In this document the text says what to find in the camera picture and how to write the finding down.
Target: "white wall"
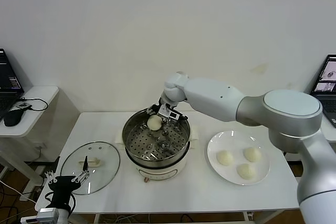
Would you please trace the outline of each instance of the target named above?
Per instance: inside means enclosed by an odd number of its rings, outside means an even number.
[[[80,111],[149,106],[179,70],[303,90],[335,37],[335,0],[0,0],[0,47]]]

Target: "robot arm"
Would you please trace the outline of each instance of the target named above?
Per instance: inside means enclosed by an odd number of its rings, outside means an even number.
[[[167,108],[181,101],[224,122],[268,127],[275,147],[301,155],[304,172],[298,185],[298,202],[305,222],[335,223],[336,155],[320,131],[322,106],[317,99],[292,90],[247,97],[226,83],[189,79],[178,72],[165,81],[159,114],[169,117]]]

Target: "black cord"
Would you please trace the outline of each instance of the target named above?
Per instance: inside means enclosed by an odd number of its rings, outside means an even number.
[[[72,214],[72,212],[74,211],[74,209],[75,209],[75,207],[76,207],[76,199],[75,199],[74,195],[71,194],[71,197],[72,197],[72,199],[73,199],[74,206],[72,207],[69,216]]]
[[[9,217],[9,215],[11,214],[10,212],[11,212],[12,209],[15,209],[15,210],[16,210],[16,214],[19,213],[19,209],[18,209],[17,207],[14,207],[14,206],[4,206],[4,207],[0,207],[0,209],[2,209],[2,208],[9,208],[9,213],[8,213],[8,216],[7,216],[7,217]]]
[[[25,187],[27,186],[28,182],[29,182],[29,181],[27,181],[27,182],[24,184],[24,186],[21,188],[21,190],[19,190],[19,191],[22,191],[23,189],[25,189]],[[12,208],[14,208],[14,205],[15,205],[17,199],[19,198],[19,196],[20,196],[20,195],[16,196],[16,198],[15,198],[13,204],[11,205],[11,208],[9,209],[9,212],[8,212],[8,215],[7,215],[7,218],[8,218],[8,219],[6,220],[6,224],[8,224],[8,221],[11,219],[11,218],[9,218],[10,215],[11,215],[10,212],[11,212]]]
[[[45,181],[45,179],[43,179],[43,183],[42,183],[42,185],[40,185],[40,187],[37,189],[37,191],[30,191],[28,193],[23,193],[23,195],[39,193],[40,192],[39,190],[41,190],[43,185],[44,185],[44,181]],[[6,195],[6,196],[20,196],[21,195],[21,194],[7,194],[7,193],[5,193],[4,185],[1,184],[1,183],[0,183],[0,187],[2,189],[2,191],[0,191],[0,194]]]
[[[45,198],[47,201],[51,202],[51,199],[49,199],[48,196],[49,196],[49,195],[52,195],[52,194],[54,194],[53,191],[47,193],[47,194],[44,196],[44,198]]]
[[[41,154],[42,154],[42,148],[40,147],[40,153],[38,154],[38,157],[33,161],[29,162],[27,165],[31,165],[33,162],[37,161],[41,157]]]
[[[3,193],[3,195],[2,195],[1,202],[0,202],[0,206],[2,205],[2,203],[3,203],[4,200],[5,200],[5,188],[4,188],[4,185],[3,185],[3,184],[1,184],[1,189],[2,189],[2,193]]]
[[[30,107],[30,108],[27,108],[27,110],[43,111],[43,110],[46,110],[49,107],[49,104],[46,101],[44,101],[44,100],[42,100],[40,98],[26,99],[26,98],[22,97],[22,98],[16,99],[16,101],[34,101],[34,100],[38,100],[38,101],[44,102],[46,104],[46,107],[44,109],[41,109],[41,110],[35,110],[35,109],[32,109]]]
[[[191,218],[189,215],[187,215],[187,214],[182,214],[182,215],[181,215],[181,218],[180,218],[180,223],[182,223],[183,216],[187,216],[187,217],[191,220],[191,222],[194,222],[193,218]]]

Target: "laptop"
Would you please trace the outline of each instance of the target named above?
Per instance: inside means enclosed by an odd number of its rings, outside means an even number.
[[[328,55],[310,93],[322,103],[323,113],[336,128],[336,55]]]
[[[0,49],[0,120],[24,93],[8,61],[5,50]]]

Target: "white table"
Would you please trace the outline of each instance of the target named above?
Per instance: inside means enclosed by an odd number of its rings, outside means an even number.
[[[296,198],[297,181],[282,152],[268,140],[265,127],[223,123],[198,112],[185,112],[190,125],[197,126],[199,140],[198,147],[190,150],[184,170],[168,180],[144,183],[123,146],[114,143],[116,135],[133,113],[90,112],[82,113],[78,118],[60,154],[56,174],[60,174],[69,154],[93,141],[112,143],[118,148],[121,161],[116,177],[105,188],[87,196],[76,195],[75,213],[238,212],[299,207]],[[232,129],[250,133],[268,150],[271,170],[261,183],[234,185],[217,175],[208,164],[205,156],[208,141],[216,133]],[[44,187],[36,210],[48,205],[44,196],[49,191],[49,187]]]
[[[25,92],[23,97],[27,99],[40,98],[50,104],[57,93],[58,87],[55,86],[33,86]],[[42,109],[45,107],[45,104],[41,101],[27,101],[27,103],[31,104],[34,109]],[[32,191],[36,185],[42,184],[43,178],[39,174],[43,169],[42,167],[38,167],[36,171],[31,169],[16,153],[13,153],[12,150],[8,149],[6,142],[10,141],[9,138],[26,136],[42,114],[43,111],[25,111],[21,121],[13,127],[6,127],[4,121],[0,121],[0,156],[29,178],[30,181],[25,188],[24,193]],[[27,146],[26,151],[32,150],[30,141],[22,141],[22,143]]]

